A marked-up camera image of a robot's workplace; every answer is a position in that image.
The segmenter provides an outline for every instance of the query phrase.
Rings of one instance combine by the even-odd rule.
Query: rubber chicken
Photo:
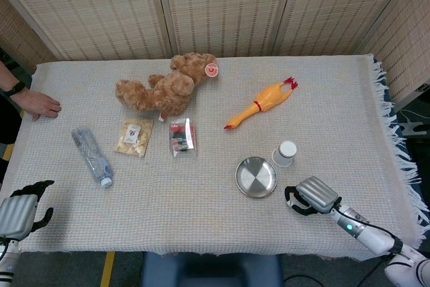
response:
[[[286,83],[291,83],[291,88],[288,91],[283,92],[281,90],[281,86]],[[255,101],[249,107],[247,107],[237,116],[231,118],[227,122],[227,125],[224,127],[224,129],[234,129],[239,124],[241,124],[243,120],[252,116],[253,114],[256,114],[260,111],[266,112],[268,111],[268,109],[282,103],[290,96],[293,90],[297,88],[297,85],[298,84],[294,81],[293,77],[289,77],[284,82],[278,82],[269,85],[268,87],[263,89],[263,91],[258,93],[257,97],[255,98]]]

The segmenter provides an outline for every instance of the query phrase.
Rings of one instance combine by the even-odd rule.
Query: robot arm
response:
[[[41,221],[34,222],[45,189],[54,181],[39,181],[12,193],[0,205],[0,287],[9,287],[21,250],[19,242],[45,227],[54,211],[49,208]]]
[[[307,206],[303,209],[290,199]],[[341,204],[336,192],[317,177],[309,177],[296,187],[286,188],[287,204],[303,215],[323,213],[376,255],[393,253],[396,256],[385,269],[388,279],[399,287],[430,287],[430,260],[405,245],[389,231],[372,225],[362,215]]]

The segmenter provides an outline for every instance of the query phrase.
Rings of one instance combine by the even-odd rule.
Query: brown teddy bear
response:
[[[138,81],[119,80],[115,95],[131,108],[160,111],[161,119],[177,116],[187,107],[194,88],[206,78],[205,68],[210,63],[216,64],[212,54],[175,55],[170,63],[170,74],[149,76],[151,89]]]

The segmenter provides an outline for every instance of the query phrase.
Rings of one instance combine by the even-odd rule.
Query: black watch strap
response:
[[[8,97],[10,97],[11,95],[14,95],[18,92],[20,92],[24,87],[26,87],[26,84],[24,82],[18,82],[15,84],[15,86],[9,90],[5,92],[5,95],[7,95]]]

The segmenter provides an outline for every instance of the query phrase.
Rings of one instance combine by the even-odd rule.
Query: stainless steel bowl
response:
[[[264,198],[276,187],[276,171],[264,158],[248,157],[236,168],[236,184],[252,198]]]

